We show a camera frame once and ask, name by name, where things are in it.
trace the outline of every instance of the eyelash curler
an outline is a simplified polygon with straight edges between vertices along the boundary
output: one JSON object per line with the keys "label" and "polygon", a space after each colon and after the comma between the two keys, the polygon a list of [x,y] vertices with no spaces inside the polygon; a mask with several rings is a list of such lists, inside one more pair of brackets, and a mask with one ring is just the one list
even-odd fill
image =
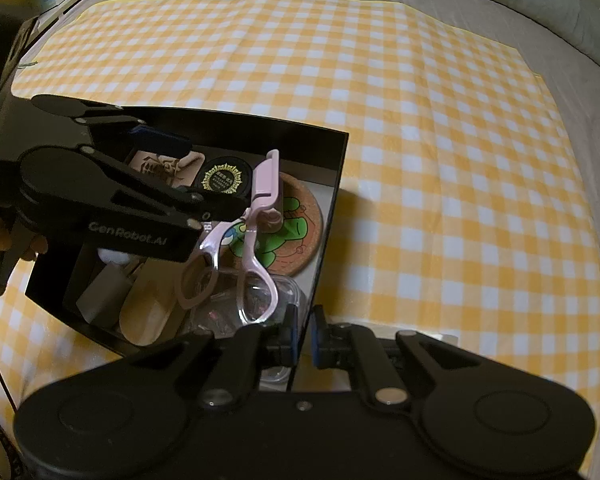
{"label": "eyelash curler", "polygon": [[[271,150],[267,153],[267,158],[253,172],[251,207],[233,222],[220,222],[213,228],[211,228],[211,224],[206,224],[205,233],[201,235],[204,238],[191,253],[187,263],[183,266],[182,272],[176,276],[175,293],[182,308],[185,310],[195,308],[211,296],[218,283],[219,256],[224,234],[232,227],[244,222],[246,232],[242,249],[242,267],[238,274],[236,290],[238,315],[244,324],[262,323],[269,319],[278,306],[278,290],[267,269],[256,258],[255,247],[258,222],[262,224],[263,219],[266,220],[267,224],[273,225],[282,222],[282,214],[275,208],[279,203],[279,194],[280,154],[278,150]],[[184,281],[188,271],[196,265],[200,258],[204,259],[205,263],[211,267],[210,279],[199,294],[188,298],[183,290]],[[245,311],[245,280],[248,274],[258,276],[270,293],[269,306],[256,319],[252,319]]]}

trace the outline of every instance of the black box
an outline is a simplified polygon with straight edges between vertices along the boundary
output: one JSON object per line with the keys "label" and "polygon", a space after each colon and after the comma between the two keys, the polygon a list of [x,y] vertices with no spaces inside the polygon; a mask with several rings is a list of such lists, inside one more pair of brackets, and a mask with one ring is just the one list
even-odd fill
{"label": "black box", "polygon": [[[132,108],[125,111],[133,114]],[[307,183],[322,211],[320,247],[312,262],[293,276],[308,304],[313,304],[340,186],[347,134],[308,124],[209,110],[144,108],[142,117],[159,130],[189,137],[193,150],[205,153],[207,158],[237,155],[254,168],[269,150],[280,151],[280,170]],[[108,132],[93,137],[96,149],[120,160],[128,159],[134,152],[124,135]],[[67,297],[77,298],[101,265],[93,254],[94,248],[50,240],[48,253],[40,255],[33,268],[26,295],[52,316],[113,352],[136,352],[138,347],[114,332],[88,324],[76,308],[67,306]]]}

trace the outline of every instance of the round cork coaster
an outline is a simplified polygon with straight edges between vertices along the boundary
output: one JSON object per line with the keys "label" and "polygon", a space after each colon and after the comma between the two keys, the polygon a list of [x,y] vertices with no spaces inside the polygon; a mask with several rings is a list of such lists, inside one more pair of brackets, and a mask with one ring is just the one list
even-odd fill
{"label": "round cork coaster", "polygon": [[[320,206],[305,184],[286,173],[280,173],[283,184],[284,221],[275,233],[258,233],[256,257],[271,274],[291,276],[314,256],[322,237]],[[240,268],[244,224],[226,232],[223,245],[229,245],[224,263]]]}

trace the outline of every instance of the yellow gingham tablecloth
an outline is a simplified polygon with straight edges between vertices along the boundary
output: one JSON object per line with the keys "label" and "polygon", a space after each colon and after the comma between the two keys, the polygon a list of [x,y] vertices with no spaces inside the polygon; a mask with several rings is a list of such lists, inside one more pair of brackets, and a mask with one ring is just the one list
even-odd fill
{"label": "yellow gingham tablecloth", "polygon": [[[517,50],[392,2],[113,0],[35,61],[15,95],[348,132],[318,289],[328,312],[457,335],[577,389],[600,414],[596,233],[555,103]],[[46,315],[14,292],[4,303],[11,384],[49,346],[76,367],[96,348],[48,317],[34,336],[24,324]]]}
{"label": "yellow gingham tablecloth", "polygon": [[[42,310],[24,293],[33,269],[20,261],[0,298],[0,372],[16,405],[45,384],[118,356]],[[0,386],[0,424],[13,437],[13,410]]]}

